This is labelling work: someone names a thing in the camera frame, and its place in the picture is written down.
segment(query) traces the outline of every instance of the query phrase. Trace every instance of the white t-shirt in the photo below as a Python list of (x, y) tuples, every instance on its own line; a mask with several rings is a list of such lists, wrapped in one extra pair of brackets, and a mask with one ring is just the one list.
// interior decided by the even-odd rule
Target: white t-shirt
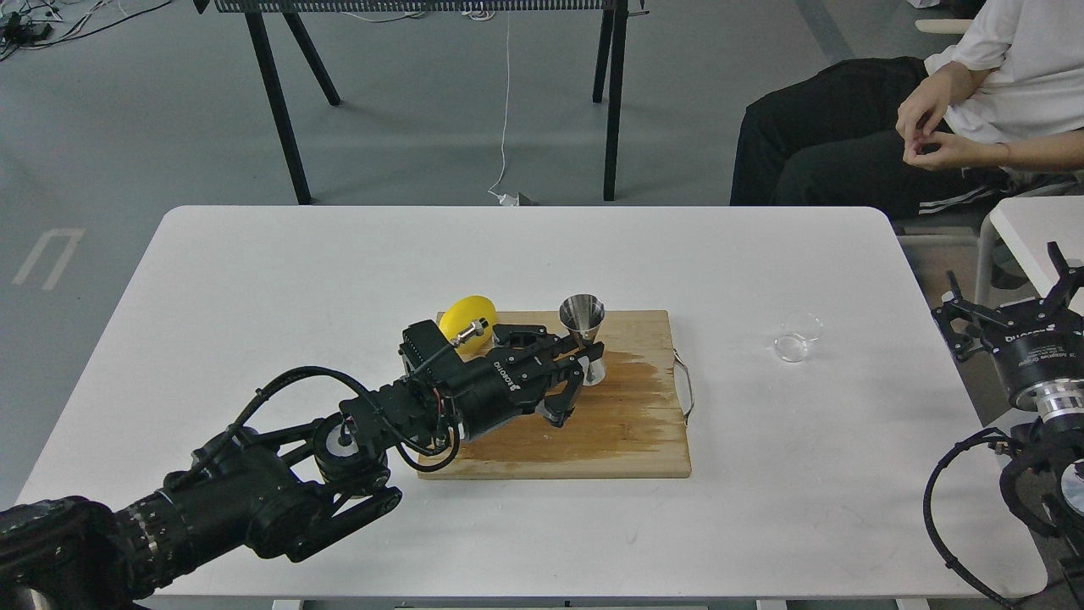
[(1084, 127), (1084, 0), (986, 0), (958, 44), (931, 55), (996, 68), (970, 98), (949, 106), (953, 131), (983, 143)]

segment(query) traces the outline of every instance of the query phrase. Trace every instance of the hand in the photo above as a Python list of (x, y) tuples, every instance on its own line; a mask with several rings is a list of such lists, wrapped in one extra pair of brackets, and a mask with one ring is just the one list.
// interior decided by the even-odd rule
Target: hand
[(949, 108), (952, 81), (934, 74), (921, 82), (896, 108), (895, 130), (903, 138), (904, 151), (918, 154), (921, 140), (933, 133)]
[[(932, 146), (937, 147), (922, 153), (924, 147)], [(903, 161), (931, 171), (988, 167), (999, 165), (1007, 156), (1007, 152), (1001, 144), (980, 144), (963, 135), (934, 131), (928, 137), (920, 138), (917, 146), (904, 148)]]

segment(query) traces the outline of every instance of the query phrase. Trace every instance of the table leg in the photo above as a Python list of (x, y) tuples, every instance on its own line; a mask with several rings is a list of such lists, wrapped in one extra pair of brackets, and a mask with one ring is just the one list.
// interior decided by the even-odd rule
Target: table leg
[(596, 104), (603, 101), (611, 40), (614, 40), (614, 11), (603, 11), (603, 28), (598, 35), (598, 61), (595, 63), (595, 90), (591, 95), (591, 101)]
[(256, 51), (256, 61), (260, 64), (263, 88), (267, 90), (268, 102), (271, 104), (275, 129), (279, 130), (282, 152), (286, 155), (286, 167), (289, 169), (289, 179), (294, 182), (297, 203), (307, 205), (312, 203), (312, 195), (309, 194), (309, 183), (305, 178), (305, 168), (301, 166), (301, 154), (297, 151), (294, 128), (289, 124), (289, 113), (286, 112), (286, 99), (282, 94), (279, 72), (274, 67), (274, 57), (271, 55), (271, 42), (268, 40), (268, 31), (263, 25), (263, 15), (245, 13), (245, 21), (248, 23), (248, 34), (253, 37), (253, 49)]
[(317, 77), (317, 82), (324, 90), (327, 103), (333, 106), (343, 103), (343, 100), (338, 96), (338, 91), (335, 90), (335, 85), (332, 83), (331, 77), (327, 76), (327, 68), (324, 67), (324, 62), (320, 60), (320, 54), (317, 53), (317, 47), (312, 43), (312, 38), (309, 38), (309, 33), (305, 29), (305, 24), (301, 23), (301, 15), (297, 13), (283, 13), (282, 16), (286, 20), (286, 25), (289, 26), (289, 30), (294, 34), (297, 46), (301, 48), (301, 53), (305, 54), (306, 61), (309, 62), (309, 67), (312, 68), (312, 74)]
[(617, 141), (621, 128), (621, 81), (624, 78), (624, 40), (629, 28), (629, 0), (618, 0), (614, 8), (614, 48), (610, 61), (609, 119), (606, 124), (606, 169), (603, 199), (614, 200), (617, 183)]
[(975, 272), (975, 303), (985, 304), (990, 299), (990, 281), (994, 274), (994, 242), (997, 229), (988, 213), (979, 229), (979, 268)]
[(908, 597), (907, 599), (896, 599), (898, 610), (930, 610), (930, 603), (922, 598)]

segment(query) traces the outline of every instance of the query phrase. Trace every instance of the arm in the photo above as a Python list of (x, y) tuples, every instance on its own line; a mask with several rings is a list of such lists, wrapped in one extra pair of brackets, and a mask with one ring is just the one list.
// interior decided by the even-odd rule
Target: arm
[(904, 159), (907, 153), (918, 153), (949, 105), (970, 98), (991, 72), (972, 70), (959, 62), (949, 62), (922, 79), (896, 111), (895, 130), (903, 137)]
[(934, 132), (924, 143), (938, 150), (921, 154), (907, 148), (903, 160), (924, 169), (1011, 167), (1029, 171), (1084, 169), (1084, 130), (1055, 133), (1011, 143), (980, 144), (962, 135)]

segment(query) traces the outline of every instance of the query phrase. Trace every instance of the black pants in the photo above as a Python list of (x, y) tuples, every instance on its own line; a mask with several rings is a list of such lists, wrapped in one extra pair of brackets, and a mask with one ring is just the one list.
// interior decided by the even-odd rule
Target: black pants
[(851, 60), (753, 102), (741, 121), (731, 205), (864, 205), (894, 219), (975, 189), (958, 169), (903, 161), (896, 108), (925, 77), (917, 57)]

